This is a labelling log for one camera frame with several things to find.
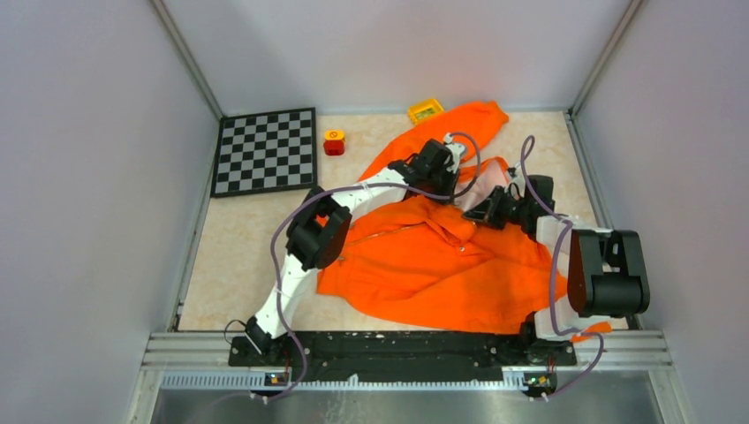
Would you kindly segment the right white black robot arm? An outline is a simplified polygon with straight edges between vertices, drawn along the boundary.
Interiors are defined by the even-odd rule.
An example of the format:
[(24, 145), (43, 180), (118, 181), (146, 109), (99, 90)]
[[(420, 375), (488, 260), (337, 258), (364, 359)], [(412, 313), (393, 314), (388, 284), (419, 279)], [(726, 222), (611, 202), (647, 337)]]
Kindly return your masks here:
[(636, 231), (582, 223), (555, 211), (554, 180), (517, 175), (507, 186), (469, 208), (464, 218), (502, 230), (513, 224), (551, 252), (552, 267), (566, 280), (566, 293), (552, 291), (549, 306), (521, 325), (520, 357), (541, 364), (554, 343), (570, 342), (613, 319), (642, 314), (650, 306), (647, 267)]

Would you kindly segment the orange jacket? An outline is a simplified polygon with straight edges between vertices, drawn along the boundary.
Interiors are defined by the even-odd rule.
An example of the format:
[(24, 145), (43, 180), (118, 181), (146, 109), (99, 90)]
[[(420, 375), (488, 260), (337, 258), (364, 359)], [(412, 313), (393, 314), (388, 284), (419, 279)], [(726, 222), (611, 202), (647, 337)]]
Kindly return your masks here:
[(567, 278), (518, 226), (478, 225), (414, 195), (357, 219), (316, 290), (386, 321), (515, 335), (565, 296)]

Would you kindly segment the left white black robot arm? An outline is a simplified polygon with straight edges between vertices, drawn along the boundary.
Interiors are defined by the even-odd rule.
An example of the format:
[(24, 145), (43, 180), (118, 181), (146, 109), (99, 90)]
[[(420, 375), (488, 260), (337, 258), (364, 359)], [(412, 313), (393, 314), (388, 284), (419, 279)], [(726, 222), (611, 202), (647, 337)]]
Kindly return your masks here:
[(285, 256), (272, 258), (274, 289), (247, 320), (250, 354), (262, 365), (280, 360), (281, 338), (290, 331), (301, 295), (321, 270), (339, 258), (347, 233), (359, 218), (410, 194), (453, 200), (466, 152), (464, 144), (446, 134), (442, 141), (428, 140), (417, 154), (393, 161), (359, 183), (331, 190), (314, 187), (271, 238), (276, 243), (281, 234), (286, 236)]

